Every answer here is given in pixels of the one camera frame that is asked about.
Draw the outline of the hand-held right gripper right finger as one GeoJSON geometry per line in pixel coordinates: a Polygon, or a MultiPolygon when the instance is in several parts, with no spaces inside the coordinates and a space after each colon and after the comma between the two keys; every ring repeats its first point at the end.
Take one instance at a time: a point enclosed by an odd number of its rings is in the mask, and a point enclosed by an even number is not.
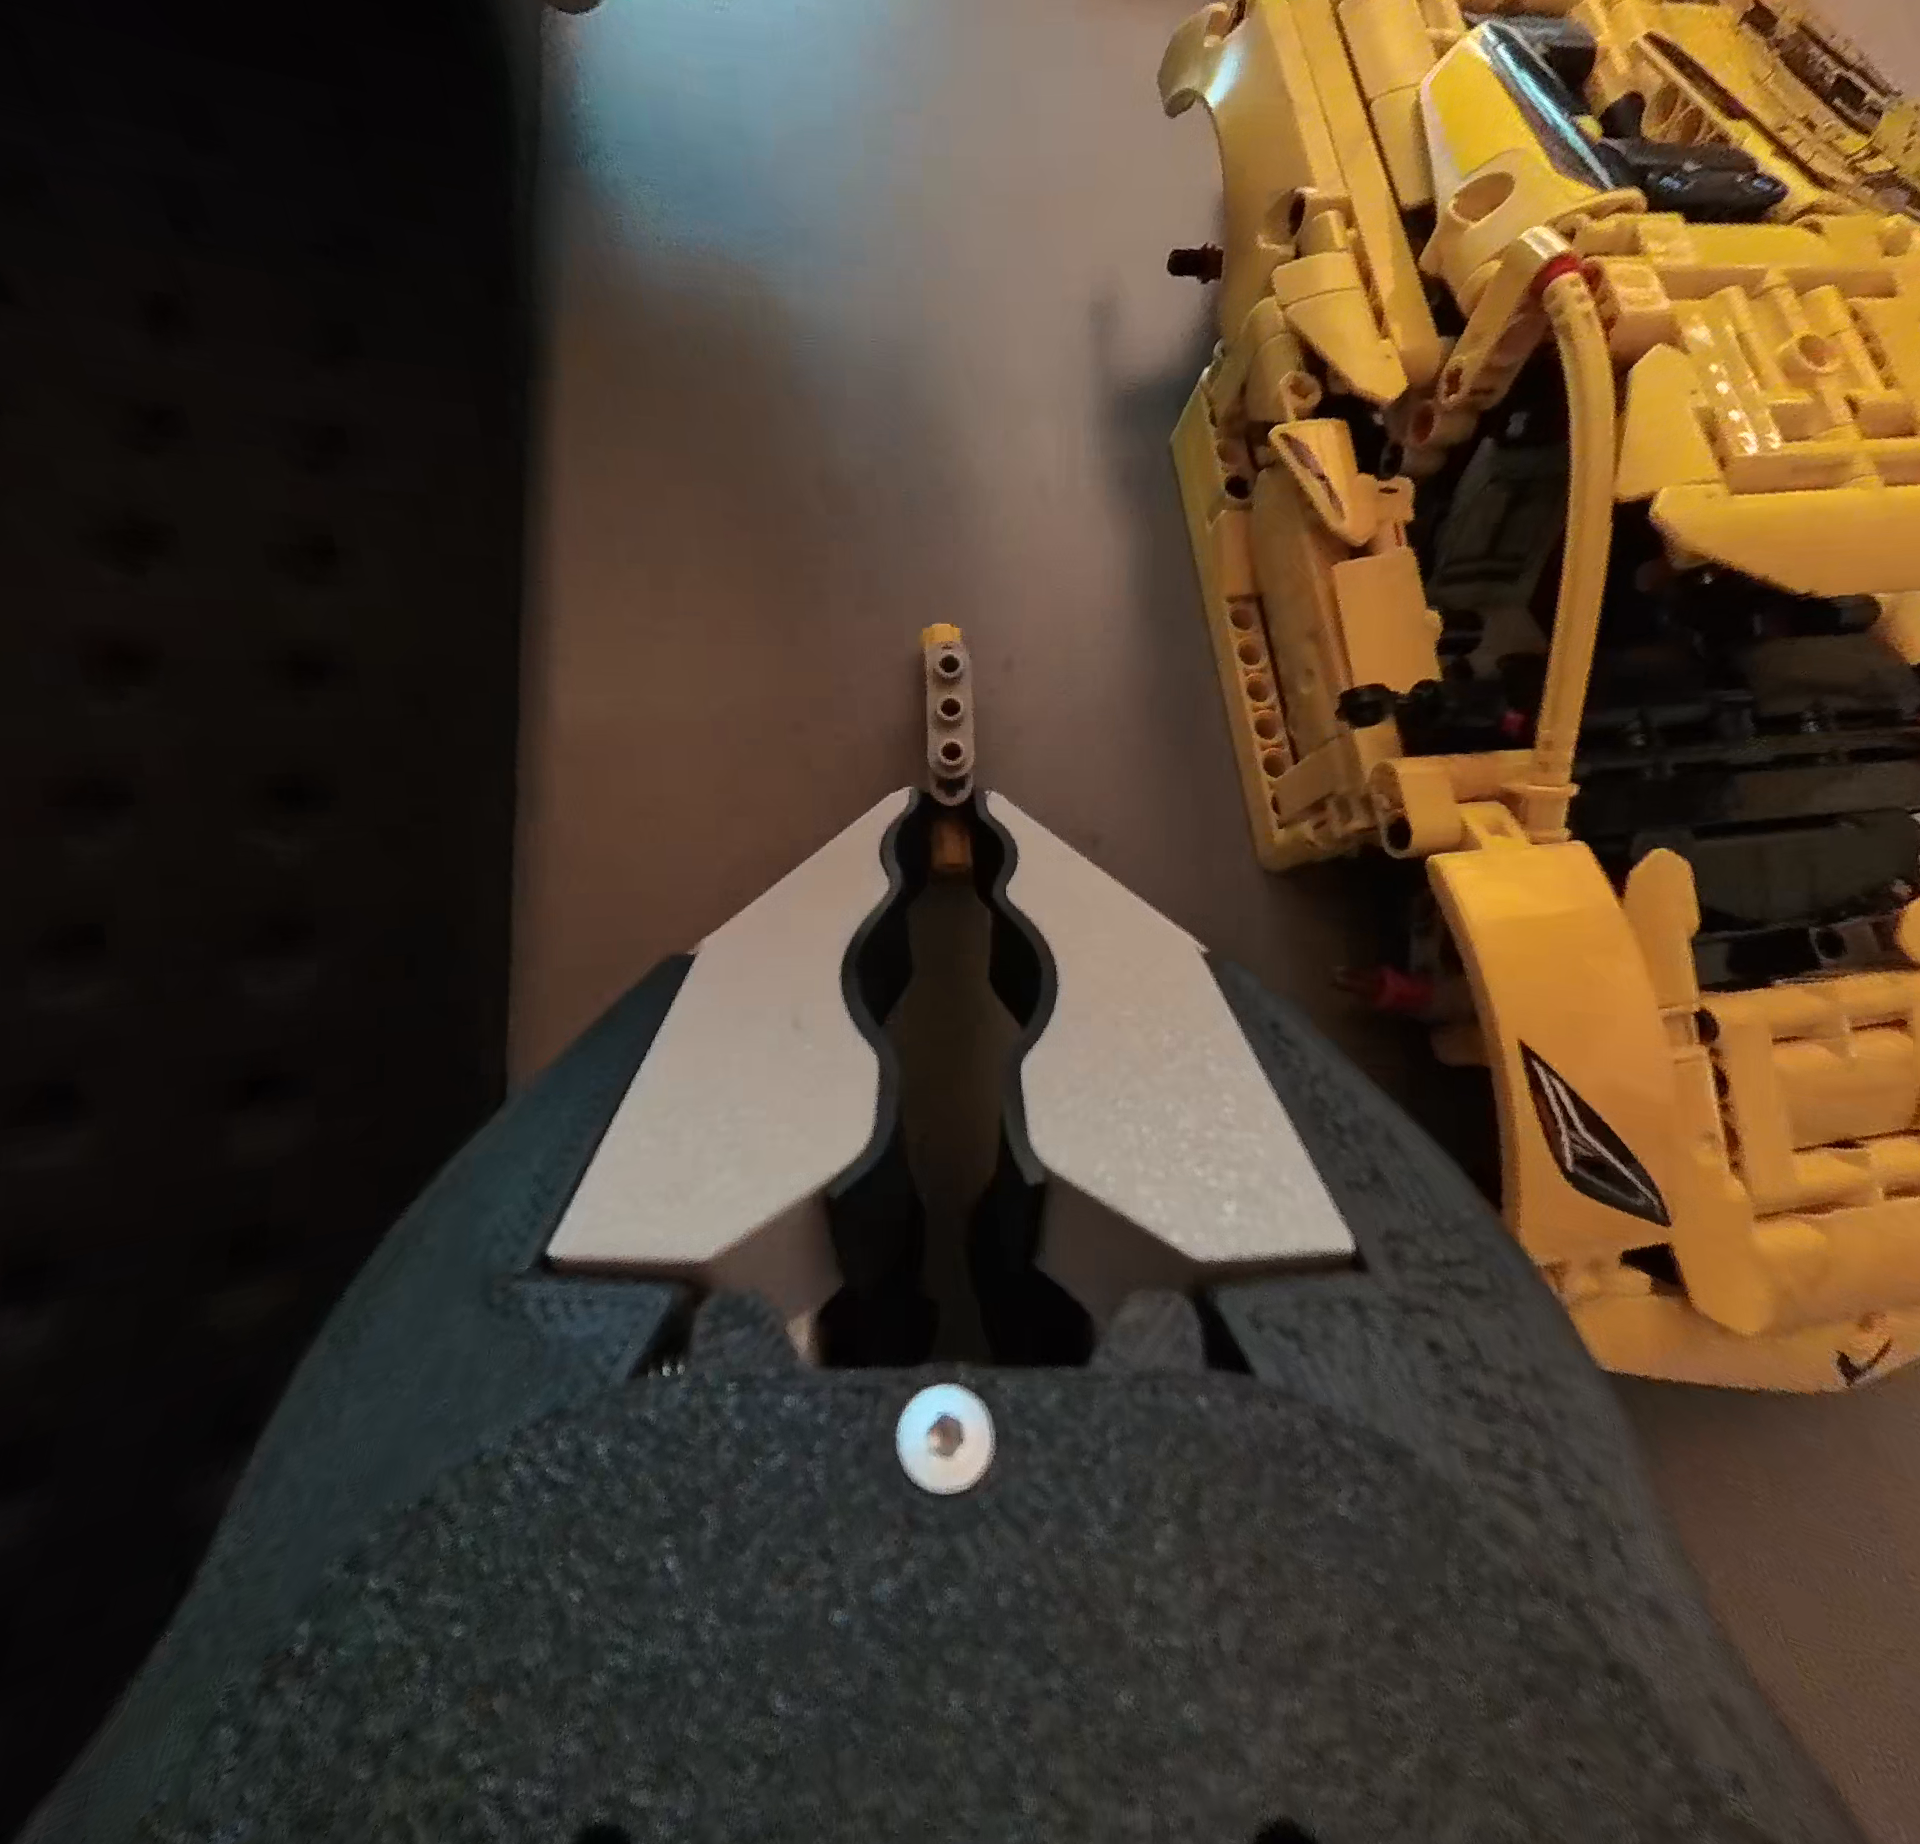
{"type": "Polygon", "coordinates": [[[1016,1071],[1039,1270],[1350,1268],[1354,1234],[1207,948],[1007,796],[985,817],[1042,962],[1016,1071]]]}

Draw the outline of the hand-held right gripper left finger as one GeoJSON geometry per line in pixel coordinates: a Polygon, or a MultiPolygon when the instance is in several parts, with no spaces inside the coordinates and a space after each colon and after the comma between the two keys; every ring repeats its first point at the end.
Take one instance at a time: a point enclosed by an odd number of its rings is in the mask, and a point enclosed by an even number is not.
{"type": "Polygon", "coordinates": [[[888,792],[695,948],[549,1243],[558,1270],[841,1270],[827,1190],[871,1145],[876,1046],[843,990],[890,896],[888,792]]]}

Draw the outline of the short grey three-hole beam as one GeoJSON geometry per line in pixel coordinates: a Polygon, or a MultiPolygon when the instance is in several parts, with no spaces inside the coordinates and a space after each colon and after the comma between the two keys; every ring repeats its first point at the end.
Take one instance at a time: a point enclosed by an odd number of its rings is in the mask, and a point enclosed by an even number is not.
{"type": "Polygon", "coordinates": [[[963,807],[975,779],[974,655],[965,639],[960,649],[924,649],[921,662],[929,795],[963,807]]]}

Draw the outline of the grey desk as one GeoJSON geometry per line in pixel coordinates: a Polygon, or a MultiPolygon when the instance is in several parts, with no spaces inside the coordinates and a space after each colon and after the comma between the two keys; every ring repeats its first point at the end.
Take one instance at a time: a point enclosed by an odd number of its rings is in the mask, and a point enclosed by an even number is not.
{"type": "Polygon", "coordinates": [[[1472,1184],[1476,1093],[1335,980],[1356,862],[1264,871],[1170,433],[1213,297],[1215,0],[606,0],[542,39],[547,360],[510,1076],[924,773],[963,627],[989,787],[1290,1001],[1472,1184]]]}

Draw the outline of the yellow brick toy car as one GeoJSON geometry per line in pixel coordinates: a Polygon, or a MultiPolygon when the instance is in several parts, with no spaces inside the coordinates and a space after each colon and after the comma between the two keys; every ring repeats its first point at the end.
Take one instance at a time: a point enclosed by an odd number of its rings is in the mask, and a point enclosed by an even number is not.
{"type": "Polygon", "coordinates": [[[1170,438],[1254,850],[1616,1375],[1917,1364],[1915,193],[1765,1],[1230,0],[1170,438]]]}

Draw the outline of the dark perforated panel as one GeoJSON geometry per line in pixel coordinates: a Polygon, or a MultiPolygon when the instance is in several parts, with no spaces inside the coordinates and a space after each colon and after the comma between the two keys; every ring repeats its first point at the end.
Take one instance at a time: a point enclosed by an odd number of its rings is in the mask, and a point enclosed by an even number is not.
{"type": "Polygon", "coordinates": [[[530,0],[2,0],[5,1840],[507,1087],[530,0]]]}

